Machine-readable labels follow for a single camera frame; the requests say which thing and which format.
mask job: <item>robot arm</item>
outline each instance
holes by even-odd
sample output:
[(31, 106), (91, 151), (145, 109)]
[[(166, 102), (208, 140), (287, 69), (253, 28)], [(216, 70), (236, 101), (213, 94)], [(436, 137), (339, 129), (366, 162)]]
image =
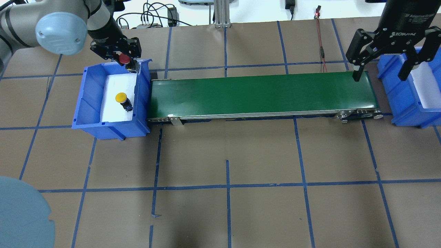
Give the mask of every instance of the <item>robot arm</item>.
[[(388, 0), (377, 30), (358, 29), (346, 53), (348, 61), (356, 66), (354, 80), (359, 81), (364, 66), (381, 54), (406, 54), (407, 61), (398, 74), (403, 81), (415, 65), (433, 60), (441, 44), (441, 30), (429, 26), (440, 5), (441, 0)], [(426, 41), (417, 53), (414, 45), (424, 37)]]
[(141, 57), (139, 39), (122, 34), (102, 0), (44, 0), (2, 10), (0, 71), (21, 48), (41, 45), (53, 53), (77, 54), (87, 34), (93, 39), (92, 51), (136, 71), (133, 59)]

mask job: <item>white paper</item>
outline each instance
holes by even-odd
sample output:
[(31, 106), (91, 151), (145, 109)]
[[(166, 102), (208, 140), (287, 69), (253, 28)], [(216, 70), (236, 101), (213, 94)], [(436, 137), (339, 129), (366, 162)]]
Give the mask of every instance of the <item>white paper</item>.
[(418, 68), (411, 71), (411, 75), (422, 107), (441, 108), (441, 90), (429, 64), (421, 63)]
[(120, 92), (124, 92), (133, 104), (135, 100), (135, 84), (135, 73), (107, 76), (103, 102), (101, 104), (101, 122), (132, 120), (133, 111), (126, 112), (122, 105), (115, 100), (115, 96)]

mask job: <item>yellow cap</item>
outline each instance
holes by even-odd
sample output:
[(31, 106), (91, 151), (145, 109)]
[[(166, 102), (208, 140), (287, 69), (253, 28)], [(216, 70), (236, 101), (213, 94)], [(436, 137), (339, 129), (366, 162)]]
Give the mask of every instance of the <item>yellow cap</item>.
[(127, 95), (124, 92), (116, 94), (115, 100), (119, 103), (123, 103), (127, 100)]

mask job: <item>green conveyor belt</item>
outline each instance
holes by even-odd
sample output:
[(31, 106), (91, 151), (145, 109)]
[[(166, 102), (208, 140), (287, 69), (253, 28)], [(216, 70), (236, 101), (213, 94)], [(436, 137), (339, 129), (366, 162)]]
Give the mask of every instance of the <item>green conveyor belt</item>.
[(376, 109), (367, 72), (161, 80), (152, 82), (149, 119), (181, 119), (336, 113)]

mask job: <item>blue bin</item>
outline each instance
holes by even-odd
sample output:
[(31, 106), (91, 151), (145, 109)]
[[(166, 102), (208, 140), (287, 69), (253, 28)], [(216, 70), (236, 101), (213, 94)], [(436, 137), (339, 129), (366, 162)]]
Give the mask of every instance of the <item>blue bin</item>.
[(130, 121), (100, 122), (101, 102), (108, 75), (126, 74), (127, 70), (117, 62), (102, 63), (84, 69), (78, 95), (72, 129), (81, 129), (97, 139), (119, 139), (146, 136), (147, 110), (150, 104), (150, 60), (138, 60), (133, 118)]
[[(378, 62), (378, 78), (383, 81), (383, 85), (389, 99), (394, 118), (392, 123), (397, 126), (428, 126), (441, 125), (441, 109), (423, 108), (417, 90), (414, 85), (412, 75), (406, 81), (398, 78), (406, 56), (402, 55), (382, 55)], [(434, 60), (429, 62), (429, 67), (437, 80), (441, 90), (441, 55), (438, 51)]]

